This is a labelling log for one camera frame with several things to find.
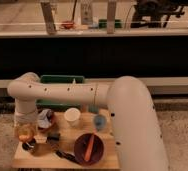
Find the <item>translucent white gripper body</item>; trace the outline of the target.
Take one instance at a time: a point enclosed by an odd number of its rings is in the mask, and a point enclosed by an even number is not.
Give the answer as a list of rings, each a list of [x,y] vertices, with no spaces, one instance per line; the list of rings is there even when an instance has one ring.
[[[22,114],[16,112],[14,114],[14,134],[18,138],[18,129],[20,127],[29,127],[32,129],[34,136],[37,131],[37,113]]]

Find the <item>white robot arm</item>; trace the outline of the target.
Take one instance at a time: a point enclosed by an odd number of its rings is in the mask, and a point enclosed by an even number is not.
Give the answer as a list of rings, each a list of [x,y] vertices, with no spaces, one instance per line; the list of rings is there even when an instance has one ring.
[[[36,101],[91,105],[111,116],[121,171],[169,171],[169,162],[151,94],[132,76],[110,84],[44,84],[28,72],[12,80],[8,94],[15,99],[14,119],[32,123],[37,117]]]

